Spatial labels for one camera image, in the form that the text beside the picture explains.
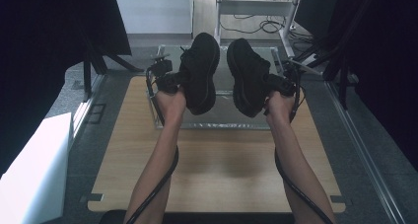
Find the desk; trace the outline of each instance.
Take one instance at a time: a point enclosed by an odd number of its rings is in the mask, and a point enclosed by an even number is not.
[[[145,77],[132,78],[92,190],[103,198],[89,201],[92,211],[126,209],[153,151],[160,129],[145,90]],[[306,103],[293,127],[328,197],[341,195]],[[178,149],[167,212],[291,212],[268,130],[182,129]]]

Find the shoe sole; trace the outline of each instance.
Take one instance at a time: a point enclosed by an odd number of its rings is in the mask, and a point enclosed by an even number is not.
[[[234,104],[241,113],[245,114],[248,117],[255,117],[259,113],[259,110],[246,99],[246,96],[244,94],[243,75],[241,74],[240,69],[234,59],[234,47],[235,42],[233,41],[230,44],[230,46],[228,46],[227,50],[228,66],[235,80],[233,91]]]
[[[215,49],[215,55],[212,59],[212,63],[209,68],[209,73],[206,78],[206,97],[202,101],[202,103],[194,108],[188,108],[190,112],[194,115],[203,114],[206,112],[209,112],[213,106],[215,105],[216,101],[216,92],[215,92],[215,85],[213,84],[213,75],[215,74],[216,68],[219,64],[219,58],[220,58],[220,49],[218,43],[215,41],[214,38],[212,38],[213,47]]]

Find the gray floor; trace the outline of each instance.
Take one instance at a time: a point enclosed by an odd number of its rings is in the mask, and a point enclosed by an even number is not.
[[[184,38],[148,38],[143,40],[132,38],[131,46],[134,55],[133,57],[125,57],[125,59],[138,67],[146,68],[152,64],[149,55],[161,43],[185,45],[190,44],[191,40]],[[275,42],[252,42],[251,44],[253,46],[278,45]],[[48,223],[99,223],[103,216],[103,213],[89,211],[87,200],[129,80],[136,75],[109,59],[106,59],[106,63],[109,69],[95,101],[95,107],[70,151],[64,216]],[[83,91],[81,87],[77,87],[81,86],[83,82],[80,69],[81,65],[76,65],[70,69],[71,71],[69,70],[67,76],[69,82],[63,89],[63,93],[77,96],[60,96],[62,100],[57,100],[49,115],[74,110],[74,101],[79,101]],[[343,201],[347,206],[344,213],[337,215],[338,222],[390,223],[323,81],[319,76],[304,74],[303,86],[307,90],[307,102],[313,120],[341,189]],[[348,111],[392,191],[405,223],[418,223],[417,172],[411,167],[379,122],[363,105],[353,88],[349,88],[347,100]]]

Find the black shoe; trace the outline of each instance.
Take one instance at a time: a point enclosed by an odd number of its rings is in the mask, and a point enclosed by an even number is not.
[[[215,105],[213,74],[219,63],[219,45],[205,33],[199,34],[190,49],[181,55],[179,72],[186,72],[189,79],[181,84],[184,88],[186,106],[191,113],[198,115],[208,112]]]
[[[227,61],[235,79],[234,104],[246,116],[255,117],[269,93],[266,81],[270,62],[255,53],[243,38],[230,44]]]

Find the black sneaker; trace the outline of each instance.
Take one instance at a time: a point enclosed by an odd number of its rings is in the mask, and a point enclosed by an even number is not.
[[[219,63],[219,45],[212,36],[202,33],[196,36],[190,49],[183,51],[178,71],[189,75],[189,80],[181,84],[186,106],[195,115],[203,114],[215,105],[212,77]]]
[[[230,44],[227,61],[235,79],[234,104],[246,116],[255,117],[269,93],[266,81],[270,62],[255,53],[243,38]]]

